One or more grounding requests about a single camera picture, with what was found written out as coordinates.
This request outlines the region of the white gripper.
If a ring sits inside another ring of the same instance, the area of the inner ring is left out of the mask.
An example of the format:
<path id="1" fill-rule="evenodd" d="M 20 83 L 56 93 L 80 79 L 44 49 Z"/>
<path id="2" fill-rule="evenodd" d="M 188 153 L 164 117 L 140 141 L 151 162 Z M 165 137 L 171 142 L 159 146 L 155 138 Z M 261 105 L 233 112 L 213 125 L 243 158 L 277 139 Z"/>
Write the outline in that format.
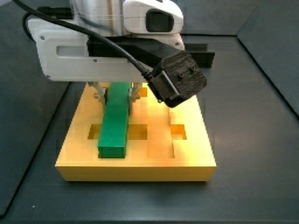
<path id="1" fill-rule="evenodd" d="M 128 99 L 140 99 L 145 82 L 140 72 L 125 58 L 91 57 L 88 36 L 41 19 L 28 21 L 35 40 L 41 71 L 51 81 L 83 81 L 96 89 L 93 97 L 105 103 L 107 90 L 97 81 L 133 82 Z"/>

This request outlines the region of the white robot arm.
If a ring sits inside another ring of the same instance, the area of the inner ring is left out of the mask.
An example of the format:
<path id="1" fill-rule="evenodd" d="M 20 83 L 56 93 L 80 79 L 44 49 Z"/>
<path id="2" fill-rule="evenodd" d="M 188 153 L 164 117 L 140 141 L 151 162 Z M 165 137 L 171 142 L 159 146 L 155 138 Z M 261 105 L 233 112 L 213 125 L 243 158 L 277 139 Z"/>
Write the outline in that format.
<path id="1" fill-rule="evenodd" d="M 171 0 L 69 0 L 69 15 L 29 20 L 41 70 L 52 81 L 148 82 L 172 106 L 187 92 L 165 61 L 183 58 L 183 12 Z"/>

